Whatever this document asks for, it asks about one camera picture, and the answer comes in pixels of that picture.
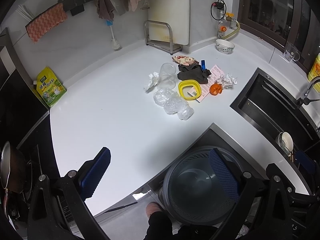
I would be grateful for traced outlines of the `orange peel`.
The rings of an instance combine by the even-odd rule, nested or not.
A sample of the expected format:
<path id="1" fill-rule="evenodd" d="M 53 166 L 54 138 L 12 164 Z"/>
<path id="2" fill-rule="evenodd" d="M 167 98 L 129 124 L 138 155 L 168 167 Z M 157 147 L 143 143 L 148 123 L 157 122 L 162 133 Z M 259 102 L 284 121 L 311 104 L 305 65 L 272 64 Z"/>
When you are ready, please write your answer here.
<path id="1" fill-rule="evenodd" d="M 215 83 L 210 86 L 209 92 L 211 95 L 216 96 L 218 94 L 221 94 L 223 90 L 223 87 L 221 84 Z"/>

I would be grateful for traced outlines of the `white paper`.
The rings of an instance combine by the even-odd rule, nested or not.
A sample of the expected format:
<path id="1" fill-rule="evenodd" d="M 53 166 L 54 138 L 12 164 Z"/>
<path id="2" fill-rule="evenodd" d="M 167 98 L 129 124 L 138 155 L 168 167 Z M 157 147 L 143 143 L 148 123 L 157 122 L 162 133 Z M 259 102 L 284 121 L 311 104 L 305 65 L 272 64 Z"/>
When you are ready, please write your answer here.
<path id="1" fill-rule="evenodd" d="M 223 89 L 229 89 L 237 84 L 237 78 L 233 77 L 231 74 L 221 74 L 216 83 L 221 85 Z"/>

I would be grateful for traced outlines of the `clear plastic bag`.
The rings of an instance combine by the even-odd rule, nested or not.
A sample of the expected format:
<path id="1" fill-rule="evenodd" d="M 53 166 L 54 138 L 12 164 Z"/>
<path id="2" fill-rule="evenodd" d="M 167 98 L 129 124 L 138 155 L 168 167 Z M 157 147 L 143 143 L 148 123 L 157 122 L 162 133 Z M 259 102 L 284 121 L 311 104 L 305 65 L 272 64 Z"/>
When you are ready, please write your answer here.
<path id="1" fill-rule="evenodd" d="M 171 89 L 159 89 L 153 95 L 153 100 L 155 104 L 163 107 L 167 114 L 177 114 L 180 120 L 188 120 L 194 114 L 194 110 L 189 106 L 189 103 Z"/>

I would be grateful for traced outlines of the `yellow plastic ring lid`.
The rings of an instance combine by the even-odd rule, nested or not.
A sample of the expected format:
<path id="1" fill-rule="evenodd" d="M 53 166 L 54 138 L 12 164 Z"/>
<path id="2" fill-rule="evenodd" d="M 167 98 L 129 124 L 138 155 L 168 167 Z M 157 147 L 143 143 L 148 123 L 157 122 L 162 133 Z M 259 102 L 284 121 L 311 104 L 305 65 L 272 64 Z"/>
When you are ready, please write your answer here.
<path id="1" fill-rule="evenodd" d="M 196 80 L 184 80 L 178 84 L 178 91 L 182 98 L 187 101 L 197 100 L 201 94 L 202 89 Z"/>

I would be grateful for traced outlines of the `pink paper box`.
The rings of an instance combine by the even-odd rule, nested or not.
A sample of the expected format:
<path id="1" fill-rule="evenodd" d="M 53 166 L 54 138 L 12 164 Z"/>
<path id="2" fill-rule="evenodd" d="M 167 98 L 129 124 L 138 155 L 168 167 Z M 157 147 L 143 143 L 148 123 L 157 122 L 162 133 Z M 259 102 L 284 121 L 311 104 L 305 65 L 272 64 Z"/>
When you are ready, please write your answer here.
<path id="1" fill-rule="evenodd" d="M 201 87 L 201 95 L 196 99 L 197 102 L 201 102 L 208 94 L 210 87 L 216 83 L 216 81 L 224 75 L 224 72 L 217 65 L 214 65 L 211 69 L 202 70 L 201 67 L 198 67 L 199 71 L 197 72 L 200 79 L 197 79 L 197 82 Z"/>

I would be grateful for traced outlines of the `black cloth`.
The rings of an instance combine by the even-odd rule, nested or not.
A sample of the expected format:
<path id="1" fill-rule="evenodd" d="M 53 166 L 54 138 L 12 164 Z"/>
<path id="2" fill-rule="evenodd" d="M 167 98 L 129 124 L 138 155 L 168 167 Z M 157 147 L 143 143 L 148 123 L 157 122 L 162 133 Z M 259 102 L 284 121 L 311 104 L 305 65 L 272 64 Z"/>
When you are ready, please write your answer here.
<path id="1" fill-rule="evenodd" d="M 202 69 L 199 64 L 192 64 L 189 66 L 185 66 L 182 64 L 178 65 L 179 73 L 177 74 L 177 78 L 181 81 L 185 80 L 195 80 L 199 84 L 207 84 L 208 77 L 212 74 L 208 69 Z"/>

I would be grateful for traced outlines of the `clear plastic cup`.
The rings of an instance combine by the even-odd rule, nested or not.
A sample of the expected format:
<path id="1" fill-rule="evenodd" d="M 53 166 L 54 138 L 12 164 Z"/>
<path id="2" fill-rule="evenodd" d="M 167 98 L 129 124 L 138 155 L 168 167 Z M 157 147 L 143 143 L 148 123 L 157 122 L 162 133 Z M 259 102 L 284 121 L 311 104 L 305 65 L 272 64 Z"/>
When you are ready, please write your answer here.
<path id="1" fill-rule="evenodd" d="M 176 86 L 175 81 L 176 67 L 171 63 L 162 64 L 159 72 L 159 80 L 157 89 L 174 89 Z"/>

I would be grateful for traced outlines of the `white tissue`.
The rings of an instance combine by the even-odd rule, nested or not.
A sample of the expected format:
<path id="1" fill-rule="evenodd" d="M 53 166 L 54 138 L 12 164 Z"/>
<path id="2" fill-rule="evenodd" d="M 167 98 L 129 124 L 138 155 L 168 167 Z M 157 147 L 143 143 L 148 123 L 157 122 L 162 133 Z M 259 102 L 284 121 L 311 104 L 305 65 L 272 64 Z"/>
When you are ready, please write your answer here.
<path id="1" fill-rule="evenodd" d="M 157 86 L 158 82 L 159 82 L 159 73 L 158 72 L 153 72 L 153 73 L 149 74 L 149 82 L 144 87 L 144 91 L 146 93 L 148 93 L 149 91 L 154 89 L 154 87 Z"/>

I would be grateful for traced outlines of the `red patterned snack wrapper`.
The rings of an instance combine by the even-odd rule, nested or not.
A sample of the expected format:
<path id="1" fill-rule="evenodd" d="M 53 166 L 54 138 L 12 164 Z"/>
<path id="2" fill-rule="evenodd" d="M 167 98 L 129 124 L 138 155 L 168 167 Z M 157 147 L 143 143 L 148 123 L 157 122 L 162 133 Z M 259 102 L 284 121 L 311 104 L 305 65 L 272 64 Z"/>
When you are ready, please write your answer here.
<path id="1" fill-rule="evenodd" d="M 182 56 L 182 55 L 178 55 L 178 56 L 173 56 L 172 60 L 174 62 L 176 62 L 177 64 L 183 65 L 183 66 L 190 66 L 192 64 L 198 64 L 199 62 L 194 59 L 193 57 L 189 57 L 189 56 Z"/>

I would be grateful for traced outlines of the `black kitchen sink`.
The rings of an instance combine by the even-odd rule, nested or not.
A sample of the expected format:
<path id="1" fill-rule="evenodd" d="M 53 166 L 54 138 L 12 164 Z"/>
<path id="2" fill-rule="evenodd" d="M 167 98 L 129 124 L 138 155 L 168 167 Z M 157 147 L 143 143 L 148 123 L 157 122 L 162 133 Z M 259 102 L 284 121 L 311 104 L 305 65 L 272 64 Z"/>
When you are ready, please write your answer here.
<path id="1" fill-rule="evenodd" d="M 231 108 L 255 127 L 269 142 L 281 132 L 291 135 L 294 152 L 301 150 L 319 162 L 319 133 L 308 113 L 275 79 L 257 69 Z"/>

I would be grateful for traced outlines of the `chrome kitchen faucet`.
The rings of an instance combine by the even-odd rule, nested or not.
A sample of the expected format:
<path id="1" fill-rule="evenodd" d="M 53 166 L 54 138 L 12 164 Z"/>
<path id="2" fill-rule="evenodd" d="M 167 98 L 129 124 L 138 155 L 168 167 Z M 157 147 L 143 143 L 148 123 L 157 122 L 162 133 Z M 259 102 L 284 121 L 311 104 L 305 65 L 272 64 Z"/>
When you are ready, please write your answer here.
<path id="1" fill-rule="evenodd" d="M 298 98 L 296 100 L 296 105 L 297 107 L 302 107 L 303 105 L 309 105 L 311 102 L 316 102 L 316 101 L 319 101 L 319 99 L 310 99 L 308 98 L 310 92 L 311 92 L 311 89 L 314 87 L 315 84 L 319 83 L 320 81 L 320 77 L 317 76 L 317 77 L 314 77 L 309 85 L 307 86 L 306 90 L 303 92 L 303 95 L 302 97 Z"/>

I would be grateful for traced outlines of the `white bowl in sink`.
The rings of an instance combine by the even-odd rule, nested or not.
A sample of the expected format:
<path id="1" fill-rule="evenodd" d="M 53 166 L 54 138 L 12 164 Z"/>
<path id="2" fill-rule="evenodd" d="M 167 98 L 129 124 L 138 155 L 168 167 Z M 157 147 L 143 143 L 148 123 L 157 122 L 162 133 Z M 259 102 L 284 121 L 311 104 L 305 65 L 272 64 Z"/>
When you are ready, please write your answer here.
<path id="1" fill-rule="evenodd" d="M 290 157 L 293 152 L 294 146 L 291 135 L 287 132 L 281 132 L 277 136 L 276 142 L 280 146 L 280 148 L 286 153 L 286 155 Z"/>

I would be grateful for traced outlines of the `yellow green seasoning pouch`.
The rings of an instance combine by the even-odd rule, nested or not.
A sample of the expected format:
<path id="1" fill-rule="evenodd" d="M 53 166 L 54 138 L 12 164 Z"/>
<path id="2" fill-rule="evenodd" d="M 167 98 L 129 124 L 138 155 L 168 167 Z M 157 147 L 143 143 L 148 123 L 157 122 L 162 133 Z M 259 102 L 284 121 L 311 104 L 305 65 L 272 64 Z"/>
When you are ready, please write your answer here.
<path id="1" fill-rule="evenodd" d="M 49 108 L 55 105 L 67 92 L 55 73 L 46 66 L 34 80 L 34 86 Z"/>

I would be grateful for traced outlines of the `brown hanging rag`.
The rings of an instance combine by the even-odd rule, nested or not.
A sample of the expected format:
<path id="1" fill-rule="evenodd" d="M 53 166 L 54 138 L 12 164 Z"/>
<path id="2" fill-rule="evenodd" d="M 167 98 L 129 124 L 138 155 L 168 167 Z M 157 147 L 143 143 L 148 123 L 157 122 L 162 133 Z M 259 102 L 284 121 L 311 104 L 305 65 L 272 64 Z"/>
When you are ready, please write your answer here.
<path id="1" fill-rule="evenodd" d="M 96 0 L 95 6 L 100 19 L 113 21 L 115 8 L 110 0 Z"/>

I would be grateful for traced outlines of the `hanging peeler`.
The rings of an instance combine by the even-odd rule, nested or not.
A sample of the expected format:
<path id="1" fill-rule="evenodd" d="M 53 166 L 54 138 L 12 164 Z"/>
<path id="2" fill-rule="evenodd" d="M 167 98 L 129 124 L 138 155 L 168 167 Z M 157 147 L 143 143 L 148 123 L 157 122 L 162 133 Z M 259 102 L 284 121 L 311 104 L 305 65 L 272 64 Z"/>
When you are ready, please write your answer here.
<path id="1" fill-rule="evenodd" d="M 144 0 L 143 5 L 141 6 L 141 10 L 148 10 L 150 8 L 149 0 Z"/>

